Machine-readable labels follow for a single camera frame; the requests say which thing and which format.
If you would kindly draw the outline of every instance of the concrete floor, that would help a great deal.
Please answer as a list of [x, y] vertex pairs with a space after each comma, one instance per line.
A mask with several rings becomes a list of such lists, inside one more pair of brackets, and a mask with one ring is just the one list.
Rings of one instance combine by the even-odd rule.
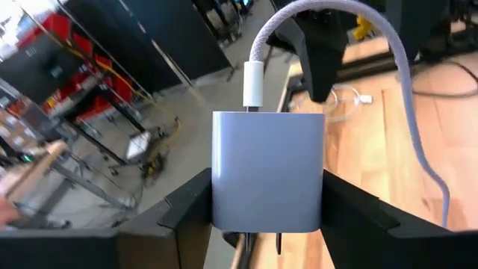
[[[196, 97], [184, 88], [168, 90], [159, 101], [160, 105], [172, 110], [182, 122], [182, 132], [170, 146], [165, 171], [157, 178], [154, 185], [143, 191], [138, 213], [148, 209], [162, 200], [168, 193], [184, 184], [206, 167], [211, 166], [211, 112], [212, 111], [243, 111], [242, 108], [242, 64], [249, 57], [249, 50], [255, 35], [260, 27], [273, 14], [273, 9], [268, 0], [259, 0], [252, 8], [252, 15], [248, 17], [242, 27], [243, 36], [236, 43], [225, 48], [225, 53], [232, 65], [239, 65], [232, 79], [227, 82], [224, 78], [201, 80], [197, 92], [202, 99], [199, 103]], [[287, 54], [274, 53], [274, 57], [267, 69], [264, 83], [264, 108], [263, 111], [275, 111], [279, 102], [285, 76], [288, 71]], [[163, 113], [153, 108], [141, 111], [145, 126], [163, 125], [171, 129], [173, 121]], [[114, 151], [122, 155], [125, 150], [127, 134], [132, 134], [133, 129], [125, 120], [117, 119], [115, 123], [101, 121], [95, 127], [103, 134], [101, 141]], [[98, 185], [106, 193], [121, 200], [127, 200], [131, 193], [136, 193], [139, 198], [141, 182], [138, 179], [137, 168], [119, 170], [119, 175], [110, 175], [107, 166], [114, 164], [104, 161], [97, 149], [87, 141], [80, 140], [74, 147], [74, 152], [81, 157], [87, 157], [99, 172], [85, 172], [84, 177]], [[108, 179], [120, 186], [117, 188]], [[42, 187], [33, 192], [25, 204], [38, 205], [43, 202], [45, 186], [58, 185], [61, 177], [49, 177], [48, 183], [42, 182]], [[51, 219], [71, 220], [74, 228], [107, 227], [115, 220], [125, 216], [124, 212], [109, 208], [100, 198], [93, 196], [85, 189], [65, 189], [66, 194], [52, 209]], [[220, 231], [213, 229], [205, 268], [230, 267], [234, 249], [221, 237]]]

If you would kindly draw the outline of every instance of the black equipment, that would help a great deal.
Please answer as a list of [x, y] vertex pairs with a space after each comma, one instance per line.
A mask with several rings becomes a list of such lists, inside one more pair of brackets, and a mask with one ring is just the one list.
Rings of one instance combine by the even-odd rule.
[[[271, 0], [279, 9], [293, 0]], [[410, 64], [439, 61], [478, 49], [477, 24], [471, 21], [472, 1], [361, 0], [376, 8], [394, 26]], [[450, 33], [451, 22], [466, 29]], [[347, 32], [356, 17], [336, 10], [305, 11], [286, 20], [267, 43], [299, 56], [312, 101], [325, 102], [332, 85], [367, 75], [395, 70], [390, 52], [342, 63]]]
[[[321, 230], [336, 268], [478, 265], [477, 232], [448, 231], [326, 170], [322, 203]], [[117, 228], [2, 232], [0, 267], [202, 268], [210, 234], [208, 168]]]
[[83, 63], [42, 34], [0, 63], [0, 78], [41, 105], [70, 82]]

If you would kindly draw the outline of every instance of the gray power adapter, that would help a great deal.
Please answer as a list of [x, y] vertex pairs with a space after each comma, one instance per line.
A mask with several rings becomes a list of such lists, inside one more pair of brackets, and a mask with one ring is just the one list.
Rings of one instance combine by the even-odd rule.
[[215, 111], [213, 225], [230, 232], [318, 230], [323, 126], [322, 114]]

